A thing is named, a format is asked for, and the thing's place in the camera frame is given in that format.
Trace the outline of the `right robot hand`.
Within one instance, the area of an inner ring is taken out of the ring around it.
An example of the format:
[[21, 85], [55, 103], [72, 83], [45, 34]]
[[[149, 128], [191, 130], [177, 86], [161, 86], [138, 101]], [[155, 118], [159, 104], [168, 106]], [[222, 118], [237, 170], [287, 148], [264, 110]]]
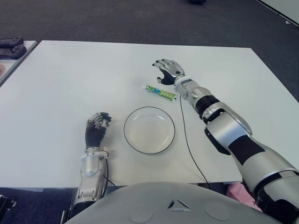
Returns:
[[185, 76], [183, 68], [173, 60], [156, 60], [152, 66], [158, 68], [164, 75], [163, 78], [157, 77], [157, 82], [163, 85], [174, 85], [178, 78]]

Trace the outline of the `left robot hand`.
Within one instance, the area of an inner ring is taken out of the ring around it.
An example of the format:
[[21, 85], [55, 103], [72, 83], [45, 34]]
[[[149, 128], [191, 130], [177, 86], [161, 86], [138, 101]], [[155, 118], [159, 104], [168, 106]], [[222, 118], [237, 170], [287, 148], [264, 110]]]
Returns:
[[86, 149], [100, 146], [111, 120], [112, 118], [106, 112], [97, 112], [87, 120], [85, 128]]

